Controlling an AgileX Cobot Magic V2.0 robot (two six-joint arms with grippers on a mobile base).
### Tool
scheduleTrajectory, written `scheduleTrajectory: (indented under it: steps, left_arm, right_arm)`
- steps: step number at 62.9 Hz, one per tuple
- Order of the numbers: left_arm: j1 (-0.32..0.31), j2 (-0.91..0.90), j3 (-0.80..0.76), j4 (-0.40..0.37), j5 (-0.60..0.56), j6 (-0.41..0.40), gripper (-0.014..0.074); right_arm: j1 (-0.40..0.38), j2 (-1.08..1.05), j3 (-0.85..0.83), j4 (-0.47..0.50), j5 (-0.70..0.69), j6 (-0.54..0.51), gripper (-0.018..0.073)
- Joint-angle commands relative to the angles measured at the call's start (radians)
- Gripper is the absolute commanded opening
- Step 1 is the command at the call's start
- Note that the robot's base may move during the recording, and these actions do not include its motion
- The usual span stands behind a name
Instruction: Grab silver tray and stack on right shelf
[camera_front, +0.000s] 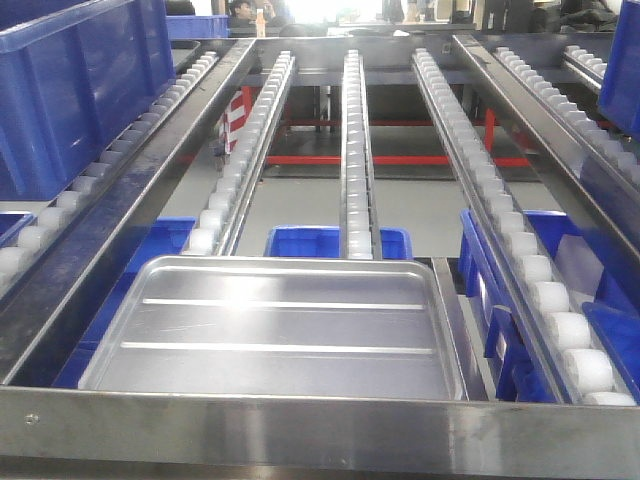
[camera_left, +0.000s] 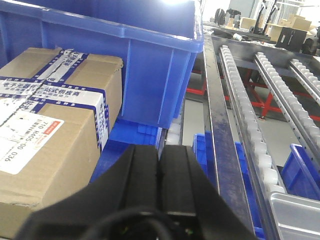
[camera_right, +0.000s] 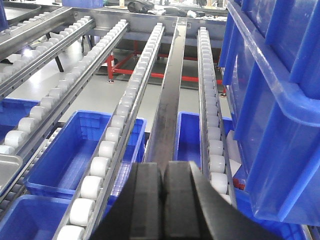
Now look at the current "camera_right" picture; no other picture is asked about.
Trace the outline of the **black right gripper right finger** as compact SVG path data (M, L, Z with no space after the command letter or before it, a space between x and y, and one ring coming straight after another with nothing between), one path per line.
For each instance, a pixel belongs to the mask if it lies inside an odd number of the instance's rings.
M192 161L170 161L164 174L166 240L278 240L214 190Z

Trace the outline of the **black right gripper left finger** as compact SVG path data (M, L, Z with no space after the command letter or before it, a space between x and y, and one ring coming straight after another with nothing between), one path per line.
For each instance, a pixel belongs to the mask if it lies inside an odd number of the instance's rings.
M133 164L129 177L91 240L161 240L162 177L154 162Z

